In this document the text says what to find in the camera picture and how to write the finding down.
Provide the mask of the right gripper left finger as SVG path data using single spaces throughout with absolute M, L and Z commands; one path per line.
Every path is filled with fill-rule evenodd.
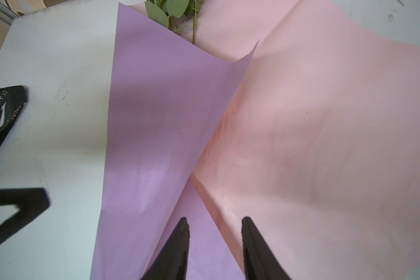
M 141 280 L 185 280 L 189 244 L 189 224 L 186 217 L 182 217 Z

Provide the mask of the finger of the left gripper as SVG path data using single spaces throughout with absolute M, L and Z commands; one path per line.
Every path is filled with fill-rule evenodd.
M 17 212 L 0 224 L 0 245 L 50 207 L 44 188 L 0 189 L 0 207 L 13 205 Z

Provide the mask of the pink purple wrapping paper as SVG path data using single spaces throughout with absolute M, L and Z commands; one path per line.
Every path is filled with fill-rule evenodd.
M 239 280 L 251 217 L 294 280 L 420 268 L 420 47 L 331 1 L 205 1 L 197 39 L 119 5 L 91 279 Z

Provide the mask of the pink fake rose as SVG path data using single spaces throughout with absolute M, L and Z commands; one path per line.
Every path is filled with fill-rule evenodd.
M 144 6 L 151 20 L 177 35 L 191 28 L 191 42 L 195 44 L 198 17 L 203 3 L 204 1 L 199 0 L 149 0 L 144 2 Z

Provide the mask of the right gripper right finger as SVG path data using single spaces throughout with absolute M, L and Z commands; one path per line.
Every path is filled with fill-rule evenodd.
M 247 280 L 291 280 L 251 217 L 242 219 L 243 261 Z

